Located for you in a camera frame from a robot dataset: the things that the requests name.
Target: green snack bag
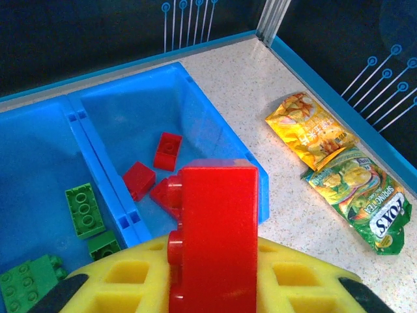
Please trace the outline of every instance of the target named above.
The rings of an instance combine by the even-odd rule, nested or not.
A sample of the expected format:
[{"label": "green snack bag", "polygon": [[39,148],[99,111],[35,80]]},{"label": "green snack bag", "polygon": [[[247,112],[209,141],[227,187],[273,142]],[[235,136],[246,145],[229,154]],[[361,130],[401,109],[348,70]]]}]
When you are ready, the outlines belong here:
[{"label": "green snack bag", "polygon": [[411,204],[404,188],[357,147],[340,153],[323,169],[302,178],[371,245],[378,254],[399,254]]}]

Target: large red lego brick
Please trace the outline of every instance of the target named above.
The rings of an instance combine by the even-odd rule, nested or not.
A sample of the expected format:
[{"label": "large red lego brick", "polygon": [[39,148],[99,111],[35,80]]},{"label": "large red lego brick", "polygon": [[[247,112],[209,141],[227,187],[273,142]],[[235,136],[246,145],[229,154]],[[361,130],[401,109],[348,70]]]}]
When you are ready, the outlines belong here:
[{"label": "large red lego brick", "polygon": [[182,136],[162,133],[154,158],[154,168],[174,171],[180,151]]},{"label": "large red lego brick", "polygon": [[134,201],[140,201],[155,184],[155,172],[136,162],[124,175],[123,181]]},{"label": "large red lego brick", "polygon": [[199,161],[171,179],[182,209],[168,241],[169,312],[256,312],[257,168]]},{"label": "large red lego brick", "polygon": [[171,184],[168,187],[168,179],[166,178],[162,179],[149,193],[151,199],[175,220],[178,220],[180,215],[180,198],[175,197],[177,195],[175,185]]}]

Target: chip bag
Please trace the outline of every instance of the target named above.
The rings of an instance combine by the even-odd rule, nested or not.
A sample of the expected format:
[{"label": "chip bag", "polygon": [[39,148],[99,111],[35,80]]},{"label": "chip bag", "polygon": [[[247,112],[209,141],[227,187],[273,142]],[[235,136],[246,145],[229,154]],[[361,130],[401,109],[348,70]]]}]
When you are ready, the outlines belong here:
[{"label": "chip bag", "polygon": [[403,187],[357,147],[302,176],[378,254],[399,254],[411,204]]},{"label": "chip bag", "polygon": [[313,170],[357,141],[306,93],[285,99],[265,121]]}]

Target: speckled countertop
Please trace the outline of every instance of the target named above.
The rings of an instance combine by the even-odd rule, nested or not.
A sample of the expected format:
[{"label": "speckled countertop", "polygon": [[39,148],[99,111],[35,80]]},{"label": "speckled countertop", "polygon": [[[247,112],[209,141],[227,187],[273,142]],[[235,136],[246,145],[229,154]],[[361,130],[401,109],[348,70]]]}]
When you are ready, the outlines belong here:
[{"label": "speckled countertop", "polygon": [[[318,193],[299,179],[307,166],[264,121],[280,100],[307,88],[256,38],[176,61],[184,65],[269,174],[270,219],[259,226],[259,235],[355,272],[395,312],[416,313],[414,216],[405,226],[405,246],[400,255],[376,255]],[[407,197],[416,209],[416,199],[408,193]]]}]

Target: blue plastic bin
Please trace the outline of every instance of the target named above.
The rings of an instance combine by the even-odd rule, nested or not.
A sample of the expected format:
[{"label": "blue plastic bin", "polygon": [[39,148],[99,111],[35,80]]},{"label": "blue plastic bin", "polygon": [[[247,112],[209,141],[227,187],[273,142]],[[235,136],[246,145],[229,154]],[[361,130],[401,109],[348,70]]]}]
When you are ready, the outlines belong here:
[{"label": "blue plastic bin", "polygon": [[[122,176],[136,162],[152,167],[162,132],[183,136],[176,171],[197,158],[247,158],[259,168],[259,222],[269,217],[268,175],[180,63],[69,94],[71,104],[137,235],[176,222],[146,195],[135,203]],[[156,183],[173,173],[154,169]]]},{"label": "blue plastic bin", "polygon": [[1,113],[0,133],[0,274],[44,254],[61,257],[68,272],[93,261],[87,241],[76,236],[65,196],[85,183],[119,244],[137,242],[66,97]]}]

